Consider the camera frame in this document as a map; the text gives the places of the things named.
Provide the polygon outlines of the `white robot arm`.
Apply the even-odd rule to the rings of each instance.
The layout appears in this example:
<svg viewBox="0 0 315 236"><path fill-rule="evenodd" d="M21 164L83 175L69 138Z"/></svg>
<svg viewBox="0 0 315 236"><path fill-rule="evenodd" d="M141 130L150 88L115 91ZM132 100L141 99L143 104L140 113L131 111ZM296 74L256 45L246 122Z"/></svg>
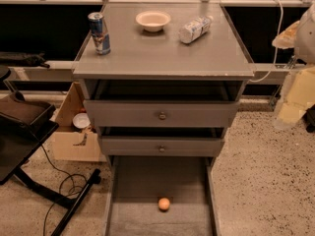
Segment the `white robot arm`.
<svg viewBox="0 0 315 236"><path fill-rule="evenodd" d="M283 82L274 126L284 130L293 127L315 105L315 4L272 44L279 49L292 48L294 58L306 63L304 68L290 71Z"/></svg>

